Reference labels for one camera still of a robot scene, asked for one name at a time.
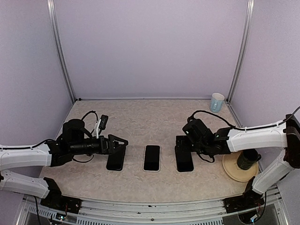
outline beige marbled table surface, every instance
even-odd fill
[[[101,135],[113,134],[127,139],[123,170],[106,169],[108,156],[95,155],[85,164],[69,162],[58,167],[44,167],[40,177],[53,178],[64,195],[97,200],[162,203],[185,202],[221,198],[241,194],[246,183],[230,179],[222,166],[222,156],[216,156],[213,164],[202,161],[192,153],[194,170],[178,172],[175,160],[175,138],[184,135],[182,128],[195,110],[208,110],[205,100],[104,100],[77,101],[66,121],[81,118],[90,110],[99,117],[108,115],[106,130]],[[223,106],[218,115],[234,124],[234,120]],[[212,132],[226,127],[216,117],[198,113]],[[86,128],[95,124],[93,114],[85,119]],[[146,145],[161,146],[159,172],[143,171],[143,154]],[[77,156],[87,160],[87,156]]]

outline mug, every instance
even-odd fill
[[[237,164],[242,170],[248,170],[251,166],[262,158],[255,149],[243,150],[238,157]]]
[[[218,113],[222,108],[224,99],[225,97],[220,93],[213,93],[211,96],[210,110],[213,113]]]

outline white wall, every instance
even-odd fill
[[[300,1],[255,1],[240,80],[232,105],[244,126],[284,119],[300,105]],[[280,150],[264,149],[267,167]],[[300,221],[300,171],[278,183],[292,225]]]
[[[0,1],[0,144],[55,138],[71,108],[45,0]],[[18,172],[37,176],[39,168]],[[0,192],[0,225],[12,225],[23,195]]]
[[[77,98],[227,95],[247,0],[59,0]]]

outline white-framed smartphone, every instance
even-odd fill
[[[158,172],[160,169],[160,146],[147,145],[144,153],[143,170]]]

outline dark green mug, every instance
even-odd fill
[[[243,150],[238,157],[237,164],[242,170],[248,170],[251,166],[262,158],[255,149]]]

